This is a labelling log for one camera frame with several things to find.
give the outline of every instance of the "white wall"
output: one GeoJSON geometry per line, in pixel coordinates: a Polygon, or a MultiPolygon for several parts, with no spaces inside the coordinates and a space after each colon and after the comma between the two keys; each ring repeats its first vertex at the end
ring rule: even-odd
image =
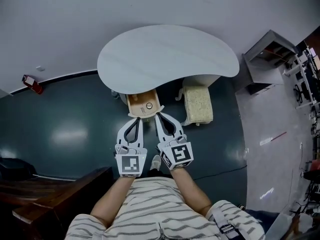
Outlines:
{"type": "Polygon", "coordinates": [[[320,25],[320,0],[0,0],[0,88],[95,69],[109,40],[154,24],[205,31],[240,56],[269,29],[298,44],[320,25]]]}

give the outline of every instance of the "white table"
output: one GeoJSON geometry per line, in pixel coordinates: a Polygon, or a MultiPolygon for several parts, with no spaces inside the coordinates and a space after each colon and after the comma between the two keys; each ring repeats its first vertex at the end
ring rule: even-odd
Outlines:
{"type": "Polygon", "coordinates": [[[175,79],[209,86],[219,76],[234,77],[239,62],[231,48],[203,31],[152,25],[108,42],[97,61],[103,83],[121,94],[139,94],[175,79]]]}

